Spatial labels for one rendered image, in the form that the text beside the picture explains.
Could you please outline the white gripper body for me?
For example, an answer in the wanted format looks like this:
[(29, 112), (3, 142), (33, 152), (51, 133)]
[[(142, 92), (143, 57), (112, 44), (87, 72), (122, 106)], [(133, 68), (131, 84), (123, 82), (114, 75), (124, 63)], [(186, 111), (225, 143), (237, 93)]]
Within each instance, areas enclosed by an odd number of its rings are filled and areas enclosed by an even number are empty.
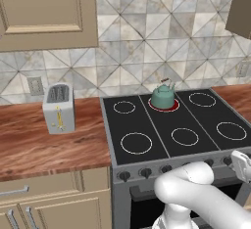
[(236, 150), (231, 153), (230, 157), (237, 178), (245, 183), (251, 183), (251, 159)]

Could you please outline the green kettle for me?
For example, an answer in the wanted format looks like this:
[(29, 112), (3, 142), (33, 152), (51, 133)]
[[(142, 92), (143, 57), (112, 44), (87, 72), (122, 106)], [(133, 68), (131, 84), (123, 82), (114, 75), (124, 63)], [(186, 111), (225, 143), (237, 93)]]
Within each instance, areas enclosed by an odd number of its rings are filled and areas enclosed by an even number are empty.
[(169, 78), (160, 80), (151, 96), (151, 105), (159, 110), (170, 109), (175, 104), (175, 85)]

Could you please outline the black and grey stove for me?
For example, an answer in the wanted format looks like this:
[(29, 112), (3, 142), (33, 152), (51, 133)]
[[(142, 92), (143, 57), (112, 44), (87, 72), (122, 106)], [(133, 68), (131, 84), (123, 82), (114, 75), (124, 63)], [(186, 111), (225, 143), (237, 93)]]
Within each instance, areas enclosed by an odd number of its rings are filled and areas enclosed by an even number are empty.
[[(251, 154), (251, 122), (211, 88), (176, 92), (169, 110), (154, 108), (149, 94), (100, 104), (112, 160), (113, 229), (130, 229), (130, 188), (153, 190), (162, 166), (212, 159), (215, 181), (222, 181), (236, 176), (224, 157), (234, 150)], [(148, 179), (140, 175), (143, 168), (152, 170)], [(130, 173), (127, 182), (119, 178), (122, 171)]]

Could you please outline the black oven door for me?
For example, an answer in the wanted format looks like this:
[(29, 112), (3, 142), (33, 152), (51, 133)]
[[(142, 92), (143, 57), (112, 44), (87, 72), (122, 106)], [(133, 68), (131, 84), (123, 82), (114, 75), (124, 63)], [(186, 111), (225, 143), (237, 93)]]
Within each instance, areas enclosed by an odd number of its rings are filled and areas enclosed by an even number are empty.
[[(241, 206), (251, 206), (251, 201), (248, 201), (251, 187), (240, 180), (215, 181), (213, 185)], [(138, 186), (130, 188), (130, 195), (130, 229), (151, 229), (164, 211), (165, 204), (157, 199), (153, 190), (141, 191)]]

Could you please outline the narrow beige panel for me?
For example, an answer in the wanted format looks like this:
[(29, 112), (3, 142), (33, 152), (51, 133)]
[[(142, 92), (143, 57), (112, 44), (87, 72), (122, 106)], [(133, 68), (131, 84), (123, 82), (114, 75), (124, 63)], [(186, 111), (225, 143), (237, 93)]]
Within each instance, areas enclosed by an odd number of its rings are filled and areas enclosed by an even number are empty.
[(99, 167), (81, 172), (85, 192), (94, 192), (110, 188), (110, 168)]

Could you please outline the beige base cupboard door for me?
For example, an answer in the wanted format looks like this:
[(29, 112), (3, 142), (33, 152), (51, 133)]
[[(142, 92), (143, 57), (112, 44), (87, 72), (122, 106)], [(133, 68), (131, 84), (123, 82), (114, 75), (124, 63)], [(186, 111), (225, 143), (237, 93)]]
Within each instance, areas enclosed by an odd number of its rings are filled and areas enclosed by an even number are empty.
[(8, 217), (9, 209), (12, 209), (14, 211), (14, 216), (16, 218), (16, 221), (18, 222), (19, 228), (25, 229), (16, 206), (0, 206), (0, 229), (14, 229)]
[(27, 206), (39, 229), (112, 229), (109, 189), (20, 203), (32, 229), (25, 212)]

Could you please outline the silver toaster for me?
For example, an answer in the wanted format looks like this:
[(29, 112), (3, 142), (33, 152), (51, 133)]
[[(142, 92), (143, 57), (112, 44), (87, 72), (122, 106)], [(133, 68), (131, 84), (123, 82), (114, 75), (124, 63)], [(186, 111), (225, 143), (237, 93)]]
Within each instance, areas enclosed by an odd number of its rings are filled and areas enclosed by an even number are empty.
[(42, 110), (50, 134), (75, 131), (75, 97), (70, 84), (59, 82), (48, 86)]

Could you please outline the beige drawer front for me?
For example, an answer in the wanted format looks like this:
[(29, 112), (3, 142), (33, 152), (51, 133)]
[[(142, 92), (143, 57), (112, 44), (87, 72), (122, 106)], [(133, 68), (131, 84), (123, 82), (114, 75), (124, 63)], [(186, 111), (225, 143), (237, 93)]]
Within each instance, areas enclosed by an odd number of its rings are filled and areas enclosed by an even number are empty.
[(0, 182), (0, 192), (19, 190), (29, 186), (29, 190), (23, 194), (15, 194), (0, 197), (1, 202), (17, 199), (26, 199), (34, 196), (54, 194), (67, 191), (81, 191), (82, 184), (78, 179), (78, 173), (67, 172), (47, 176), (38, 176), (27, 179)]

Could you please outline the grey wall socket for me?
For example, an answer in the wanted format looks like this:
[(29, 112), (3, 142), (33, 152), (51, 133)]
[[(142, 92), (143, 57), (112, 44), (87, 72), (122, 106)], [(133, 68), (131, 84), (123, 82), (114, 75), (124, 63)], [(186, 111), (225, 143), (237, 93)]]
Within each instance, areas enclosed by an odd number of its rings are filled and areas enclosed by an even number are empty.
[(237, 77), (245, 77), (246, 76), (246, 73), (248, 71), (248, 68), (249, 68), (249, 62), (247, 61), (242, 61), (239, 65), (239, 68), (237, 70), (237, 74), (236, 76)]
[(41, 77), (28, 77), (27, 83), (31, 96), (40, 96), (44, 94)]

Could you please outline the beige wall cupboard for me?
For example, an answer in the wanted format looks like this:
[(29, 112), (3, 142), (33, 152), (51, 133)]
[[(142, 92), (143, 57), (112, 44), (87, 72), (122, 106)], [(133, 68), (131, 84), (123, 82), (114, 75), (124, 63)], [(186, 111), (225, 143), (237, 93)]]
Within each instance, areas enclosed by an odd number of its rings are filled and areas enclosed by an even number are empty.
[(226, 30), (251, 40), (251, 0), (232, 0)]

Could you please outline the beige wall cupboard door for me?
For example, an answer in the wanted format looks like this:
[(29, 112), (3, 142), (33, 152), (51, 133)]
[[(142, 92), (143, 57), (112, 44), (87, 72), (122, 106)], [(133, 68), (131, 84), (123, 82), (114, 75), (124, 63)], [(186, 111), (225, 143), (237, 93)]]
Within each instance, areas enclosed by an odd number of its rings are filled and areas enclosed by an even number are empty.
[(0, 52), (97, 45), (96, 0), (0, 0)]

